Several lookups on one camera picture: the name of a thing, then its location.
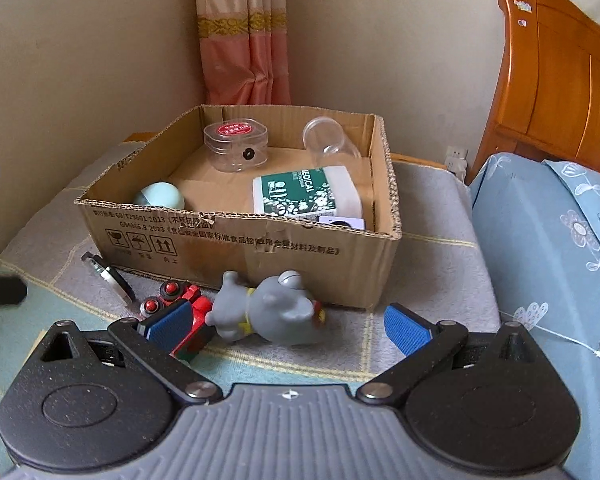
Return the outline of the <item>clear case red label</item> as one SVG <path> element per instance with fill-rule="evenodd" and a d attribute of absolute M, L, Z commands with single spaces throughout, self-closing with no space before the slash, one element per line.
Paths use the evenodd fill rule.
<path fill-rule="evenodd" d="M 216 170 L 256 168 L 268 161 L 268 128 L 251 118 L 215 122 L 204 128 L 204 145 Z"/>

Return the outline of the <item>black white cube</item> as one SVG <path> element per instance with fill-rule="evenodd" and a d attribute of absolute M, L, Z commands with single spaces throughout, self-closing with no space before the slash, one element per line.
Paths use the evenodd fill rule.
<path fill-rule="evenodd" d="M 323 214 L 318 217 L 317 222 L 325 226 L 343 226 L 348 229 L 365 230 L 365 221 L 362 218 L 326 216 L 326 214 Z"/>

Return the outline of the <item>correction tape dispenser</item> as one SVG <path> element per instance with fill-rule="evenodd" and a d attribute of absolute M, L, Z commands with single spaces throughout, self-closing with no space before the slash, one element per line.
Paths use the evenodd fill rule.
<path fill-rule="evenodd" d="M 81 261 L 85 263 L 96 275 L 102 278 L 107 286 L 117 295 L 125 304 L 132 304 L 136 300 L 135 292 L 131 285 L 122 278 L 119 271 L 112 266 L 102 256 L 84 252 Z"/>

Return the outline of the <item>pink curtain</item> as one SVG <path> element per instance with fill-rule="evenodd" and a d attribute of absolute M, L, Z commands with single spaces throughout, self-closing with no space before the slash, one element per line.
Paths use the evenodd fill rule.
<path fill-rule="evenodd" d="M 196 0 L 207 102 L 291 102 L 286 0 Z"/>

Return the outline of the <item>red toy car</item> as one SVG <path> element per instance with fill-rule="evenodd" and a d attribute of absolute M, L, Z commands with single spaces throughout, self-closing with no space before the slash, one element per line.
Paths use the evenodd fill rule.
<path fill-rule="evenodd" d="M 204 322 L 211 307 L 197 285 L 167 280 L 157 296 L 140 303 L 144 319 L 136 330 L 172 358 L 189 363 L 214 336 L 214 329 Z"/>

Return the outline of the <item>white wall charger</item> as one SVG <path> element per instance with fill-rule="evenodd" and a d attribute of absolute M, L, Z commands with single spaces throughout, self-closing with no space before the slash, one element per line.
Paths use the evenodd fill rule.
<path fill-rule="evenodd" d="M 445 152 L 444 166 L 460 181 L 465 181 L 468 173 L 468 149 L 448 146 Z"/>

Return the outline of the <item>light blue pillow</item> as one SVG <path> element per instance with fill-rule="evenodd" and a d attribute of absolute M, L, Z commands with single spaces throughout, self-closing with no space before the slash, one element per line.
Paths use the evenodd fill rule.
<path fill-rule="evenodd" d="M 568 188 L 600 243 L 600 174 L 577 162 L 544 160 L 544 164 L 549 166 Z"/>

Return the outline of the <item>wooden headboard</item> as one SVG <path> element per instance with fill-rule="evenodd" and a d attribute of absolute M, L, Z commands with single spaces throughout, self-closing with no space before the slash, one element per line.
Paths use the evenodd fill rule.
<path fill-rule="evenodd" d="M 600 173 L 600 24 L 570 0 L 498 0 L 505 46 L 486 128 L 468 177 L 514 153 Z"/>

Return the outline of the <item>brown cardboard box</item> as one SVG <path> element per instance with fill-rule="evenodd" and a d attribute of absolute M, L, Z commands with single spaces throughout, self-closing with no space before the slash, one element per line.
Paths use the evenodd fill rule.
<path fill-rule="evenodd" d="M 308 106 L 196 106 L 110 166 L 76 204 L 100 253 L 119 268 L 210 288 L 219 287 L 228 270 L 251 283 L 296 270 L 318 300 L 370 309 L 378 304 L 402 237 L 382 117 L 332 113 L 362 153 L 351 177 L 362 200 L 364 231 L 253 212 L 254 178 L 311 166 L 301 133 L 320 115 Z M 216 170 L 204 128 L 239 118 L 268 128 L 268 161 L 241 172 Z M 180 190 L 184 209 L 133 204 L 137 192 L 160 181 Z"/>

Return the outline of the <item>mint green egg case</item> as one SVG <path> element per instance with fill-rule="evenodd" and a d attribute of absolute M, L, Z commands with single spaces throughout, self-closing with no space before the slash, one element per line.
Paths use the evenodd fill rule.
<path fill-rule="evenodd" d="M 180 190 L 169 182 L 155 182 L 137 192 L 133 204 L 138 206 L 184 209 L 185 200 Z"/>

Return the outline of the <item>blue floral bed sheet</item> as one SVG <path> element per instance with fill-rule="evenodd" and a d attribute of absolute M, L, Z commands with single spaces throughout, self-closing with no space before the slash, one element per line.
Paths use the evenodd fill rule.
<path fill-rule="evenodd" d="M 527 327 L 580 408 L 565 467 L 600 479 L 600 243 L 544 160 L 493 155 L 469 191 L 503 320 Z"/>

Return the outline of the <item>grey elephant toy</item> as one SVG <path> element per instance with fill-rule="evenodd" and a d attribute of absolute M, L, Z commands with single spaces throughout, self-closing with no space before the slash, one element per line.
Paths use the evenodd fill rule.
<path fill-rule="evenodd" d="M 270 276 L 256 287 L 226 271 L 204 322 L 226 342 L 258 335 L 272 344 L 300 346 L 320 339 L 326 311 L 295 270 Z"/>

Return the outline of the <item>white green medical bottle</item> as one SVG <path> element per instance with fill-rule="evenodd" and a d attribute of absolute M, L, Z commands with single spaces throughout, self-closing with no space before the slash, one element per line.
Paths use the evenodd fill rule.
<path fill-rule="evenodd" d="M 345 166 L 265 174 L 252 181 L 255 214 L 316 221 L 321 216 L 362 218 L 363 205 Z"/>

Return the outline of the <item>clear plastic jar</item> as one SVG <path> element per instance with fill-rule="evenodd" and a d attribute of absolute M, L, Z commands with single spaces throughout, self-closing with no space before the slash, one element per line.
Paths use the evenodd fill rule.
<path fill-rule="evenodd" d="M 302 141 L 317 167 L 354 164 L 362 159 L 343 126 L 330 117 L 309 120 L 303 128 Z"/>

